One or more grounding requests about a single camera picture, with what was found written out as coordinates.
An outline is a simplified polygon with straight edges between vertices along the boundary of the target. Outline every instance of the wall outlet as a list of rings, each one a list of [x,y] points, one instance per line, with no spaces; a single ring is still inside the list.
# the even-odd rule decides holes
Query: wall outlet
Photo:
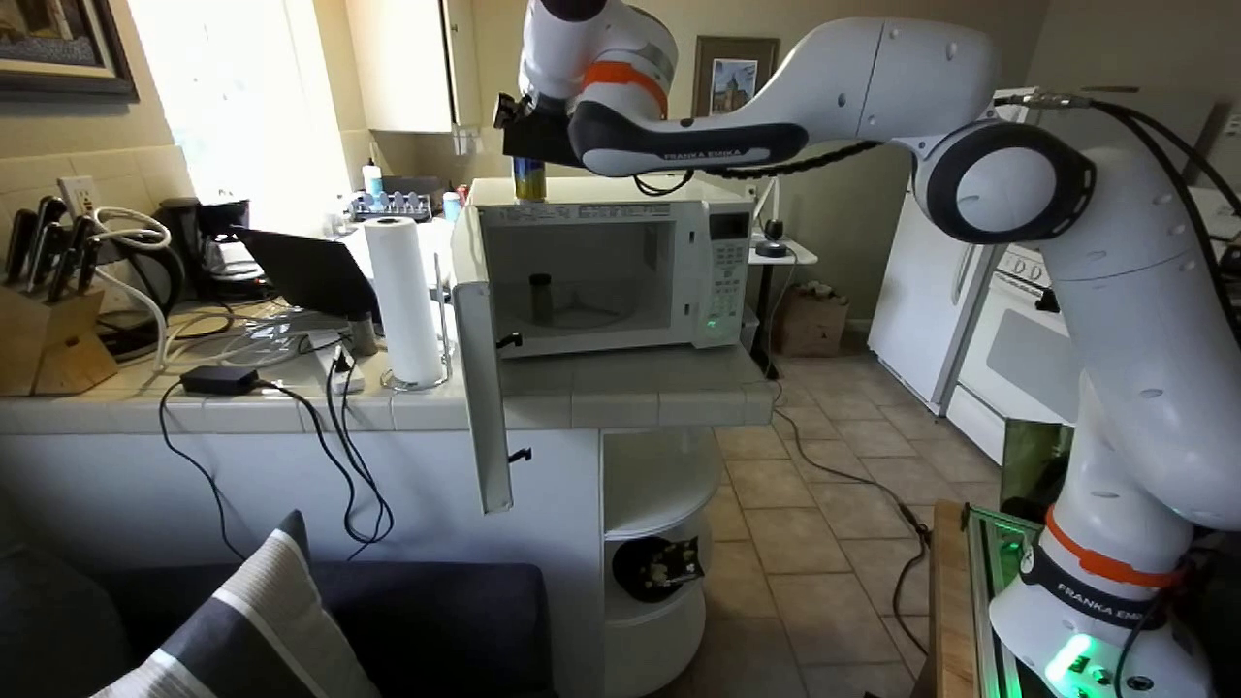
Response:
[[[91,210],[91,176],[59,176],[54,187],[73,216],[89,216]]]

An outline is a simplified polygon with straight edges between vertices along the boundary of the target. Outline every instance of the floor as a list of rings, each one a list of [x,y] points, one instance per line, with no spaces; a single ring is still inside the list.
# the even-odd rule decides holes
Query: floor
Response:
[[[780,361],[780,372],[774,408],[818,467],[888,487],[921,525],[936,499],[996,503],[996,467],[870,356]],[[717,431],[704,640],[658,698],[912,695],[921,655],[888,603],[914,538],[877,490],[811,470],[789,436],[782,419]],[[898,609],[926,644],[926,562]]]

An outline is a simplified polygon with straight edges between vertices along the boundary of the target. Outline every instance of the cabinet door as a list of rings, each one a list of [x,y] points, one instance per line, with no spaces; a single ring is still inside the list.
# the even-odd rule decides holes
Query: cabinet door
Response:
[[[455,127],[439,0],[349,0],[349,33],[368,127]]]

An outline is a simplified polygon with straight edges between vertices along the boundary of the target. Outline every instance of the microwave control panel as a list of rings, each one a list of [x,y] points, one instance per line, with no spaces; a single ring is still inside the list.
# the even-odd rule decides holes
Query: microwave control panel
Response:
[[[738,347],[744,322],[749,210],[711,210],[692,347]]]

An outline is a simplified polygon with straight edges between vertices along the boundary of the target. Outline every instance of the box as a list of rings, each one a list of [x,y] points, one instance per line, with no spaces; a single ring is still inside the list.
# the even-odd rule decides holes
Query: box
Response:
[[[831,288],[793,288],[780,303],[770,351],[782,356],[833,356],[840,355],[848,303]]]

